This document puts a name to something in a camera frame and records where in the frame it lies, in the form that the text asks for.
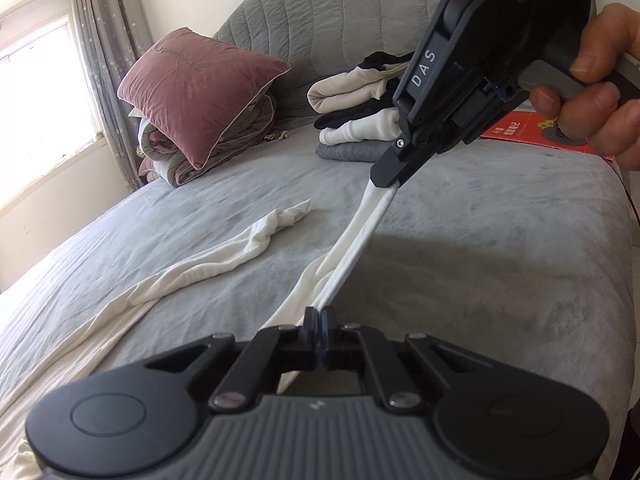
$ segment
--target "folded gray sweater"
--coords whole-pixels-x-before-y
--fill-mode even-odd
[[[320,158],[347,162],[376,162],[392,143],[392,140],[363,140],[343,142],[335,146],[318,144],[316,155]]]

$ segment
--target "curtain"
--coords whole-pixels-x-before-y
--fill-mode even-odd
[[[116,91],[124,75],[151,46],[140,0],[72,0],[76,39],[102,132],[129,191],[142,186],[136,155],[140,120]]]

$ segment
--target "gray headboard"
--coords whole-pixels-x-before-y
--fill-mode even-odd
[[[272,86],[278,118],[313,114],[306,90],[377,50],[415,49],[439,0],[245,0],[216,38],[287,60]]]

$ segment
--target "finger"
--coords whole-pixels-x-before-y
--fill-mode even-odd
[[[609,74],[623,52],[640,57],[640,14],[622,4],[609,4],[587,24],[571,73],[586,83]]]
[[[607,122],[618,107],[620,91],[613,83],[596,83],[560,110],[558,126],[571,139],[590,137]]]
[[[589,144],[602,156],[620,155],[640,136],[640,100],[628,101],[613,112],[601,129],[589,138]]]
[[[545,119],[555,119],[560,113],[560,98],[548,86],[536,86],[529,93],[529,100],[535,111]]]
[[[616,157],[616,161],[622,168],[632,171],[640,170],[640,146],[632,144]]]

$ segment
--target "velvet pillow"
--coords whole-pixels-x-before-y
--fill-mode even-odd
[[[199,170],[247,105],[289,69],[276,57],[179,28],[131,67],[118,97],[142,111]]]

